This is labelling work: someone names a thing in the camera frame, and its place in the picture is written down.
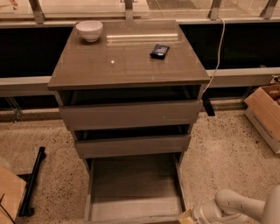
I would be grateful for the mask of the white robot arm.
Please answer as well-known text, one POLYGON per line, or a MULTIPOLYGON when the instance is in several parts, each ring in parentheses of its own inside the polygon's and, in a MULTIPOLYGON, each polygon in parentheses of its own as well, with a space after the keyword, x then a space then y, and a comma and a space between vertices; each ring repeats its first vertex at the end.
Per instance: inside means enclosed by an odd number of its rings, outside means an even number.
POLYGON ((183 212, 178 221, 179 224, 240 224, 248 217, 260 224, 280 224, 280 185, 265 201, 220 189, 214 199, 197 203, 183 212))

